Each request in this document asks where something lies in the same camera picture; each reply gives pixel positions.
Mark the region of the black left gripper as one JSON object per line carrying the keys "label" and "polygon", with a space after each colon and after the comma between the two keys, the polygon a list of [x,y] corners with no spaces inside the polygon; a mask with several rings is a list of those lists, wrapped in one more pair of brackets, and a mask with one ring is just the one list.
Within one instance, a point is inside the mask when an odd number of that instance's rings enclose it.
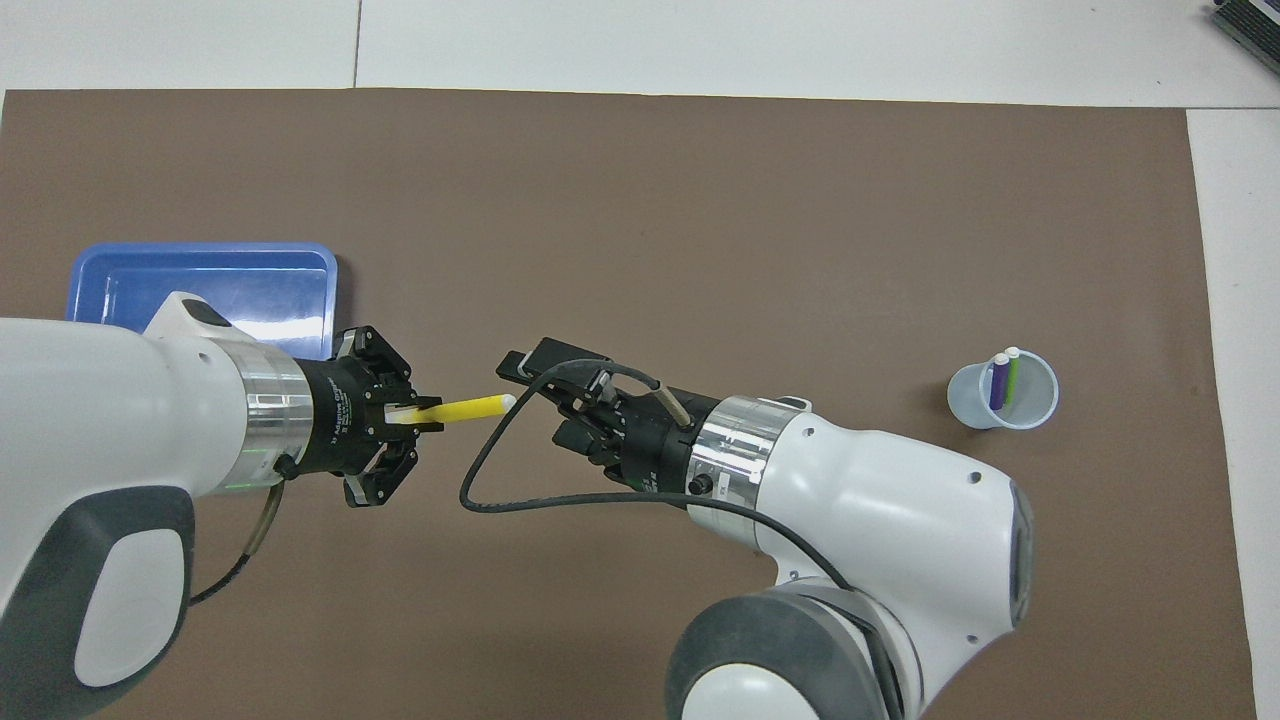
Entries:
{"label": "black left gripper", "polygon": [[439,433],[436,421],[369,427],[370,413],[411,413],[443,405],[412,384],[410,364],[371,325],[343,331],[335,359],[301,360],[314,406],[300,473],[346,474],[352,509],[385,505],[417,466],[419,441]]}

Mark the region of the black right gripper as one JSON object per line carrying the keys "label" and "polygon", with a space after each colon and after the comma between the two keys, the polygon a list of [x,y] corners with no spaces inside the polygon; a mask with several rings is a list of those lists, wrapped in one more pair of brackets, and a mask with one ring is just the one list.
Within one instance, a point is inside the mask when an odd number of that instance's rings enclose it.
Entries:
{"label": "black right gripper", "polygon": [[[550,401],[561,406],[575,402],[608,406],[613,404],[613,384],[602,364],[609,361],[604,355],[544,337],[527,352],[508,351],[497,366],[497,375],[529,387],[552,372],[554,377],[540,391]],[[622,391],[614,410],[621,430],[566,419],[553,434],[553,443],[585,457],[593,466],[604,468],[607,478],[636,492],[684,495],[692,446],[721,400],[680,388],[671,392],[692,420],[687,429],[653,395]]]}

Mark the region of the yellow pen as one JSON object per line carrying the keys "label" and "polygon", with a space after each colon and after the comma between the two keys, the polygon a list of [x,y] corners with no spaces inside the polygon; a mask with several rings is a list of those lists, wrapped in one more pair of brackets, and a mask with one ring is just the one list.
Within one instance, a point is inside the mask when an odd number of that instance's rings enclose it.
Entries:
{"label": "yellow pen", "polygon": [[384,419],[389,424],[451,424],[472,421],[494,416],[504,416],[515,405],[513,395],[492,395],[480,398],[467,398],[430,407],[388,406]]}

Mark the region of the blue plastic tray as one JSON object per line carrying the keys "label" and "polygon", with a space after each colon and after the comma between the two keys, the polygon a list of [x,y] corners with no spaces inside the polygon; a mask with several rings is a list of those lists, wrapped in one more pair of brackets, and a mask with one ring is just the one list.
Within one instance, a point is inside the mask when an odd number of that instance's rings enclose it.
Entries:
{"label": "blue plastic tray", "polygon": [[292,357],[332,356],[339,266],[320,243],[96,243],[70,270],[68,322],[142,332],[174,291]]}

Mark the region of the brown table mat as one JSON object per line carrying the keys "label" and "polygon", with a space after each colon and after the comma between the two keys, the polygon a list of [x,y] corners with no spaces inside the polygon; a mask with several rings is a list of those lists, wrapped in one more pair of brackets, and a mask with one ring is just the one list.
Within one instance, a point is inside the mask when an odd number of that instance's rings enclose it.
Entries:
{"label": "brown table mat", "polygon": [[[308,241],[425,393],[553,337],[703,395],[978,457],[1036,516],[1027,620],[928,720],[1253,720],[1187,120],[586,94],[9,92],[0,315],[101,242]],[[977,430],[959,369],[1059,379]],[[381,509],[288,489],[261,553],[95,720],[663,720],[669,653],[773,562],[657,505],[465,511],[488,421]]]}

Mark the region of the translucent plastic cup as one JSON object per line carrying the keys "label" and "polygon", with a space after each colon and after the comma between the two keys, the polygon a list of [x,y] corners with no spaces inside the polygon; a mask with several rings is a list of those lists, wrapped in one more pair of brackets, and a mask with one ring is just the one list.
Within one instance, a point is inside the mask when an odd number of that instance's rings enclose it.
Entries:
{"label": "translucent plastic cup", "polygon": [[965,427],[977,430],[1030,430],[1044,424],[1056,411],[1060,398],[1059,379],[1043,357],[1021,348],[1020,372],[1015,400],[1009,409],[992,413],[988,406],[989,364],[966,365],[947,383],[947,405]]}

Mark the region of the grey striped device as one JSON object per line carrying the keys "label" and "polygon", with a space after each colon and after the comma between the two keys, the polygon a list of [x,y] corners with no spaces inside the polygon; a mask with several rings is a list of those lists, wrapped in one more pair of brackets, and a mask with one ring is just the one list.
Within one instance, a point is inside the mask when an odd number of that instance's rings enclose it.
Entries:
{"label": "grey striped device", "polygon": [[1213,24],[1280,76],[1280,0],[1212,0]]}

